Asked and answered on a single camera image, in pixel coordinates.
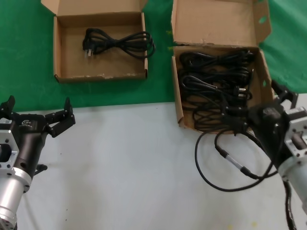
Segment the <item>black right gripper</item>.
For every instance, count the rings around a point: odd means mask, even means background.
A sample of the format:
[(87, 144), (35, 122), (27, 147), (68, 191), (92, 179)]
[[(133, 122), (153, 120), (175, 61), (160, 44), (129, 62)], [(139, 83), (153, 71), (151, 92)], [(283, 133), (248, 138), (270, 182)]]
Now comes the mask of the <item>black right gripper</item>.
[(279, 168), (290, 157), (285, 145), (289, 121), (281, 103), (288, 100), (291, 102), (290, 108), (296, 108), (298, 94), (275, 80), (272, 80), (271, 87), (276, 95), (275, 101), (258, 104), (249, 109), (222, 106), (221, 121), (235, 133), (247, 132), (250, 126), (274, 167)]

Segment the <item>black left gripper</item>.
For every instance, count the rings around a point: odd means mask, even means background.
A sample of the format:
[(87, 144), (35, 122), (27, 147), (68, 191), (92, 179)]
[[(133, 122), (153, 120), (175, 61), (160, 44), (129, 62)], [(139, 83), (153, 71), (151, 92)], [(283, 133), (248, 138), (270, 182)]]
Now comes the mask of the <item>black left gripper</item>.
[(17, 152), (11, 146), (10, 165), (33, 178), (48, 133), (55, 138), (76, 124), (73, 107), (67, 97), (63, 110), (43, 116), (12, 114), (14, 105), (12, 95), (0, 104), (0, 118), (12, 120), (13, 144), (17, 145)]

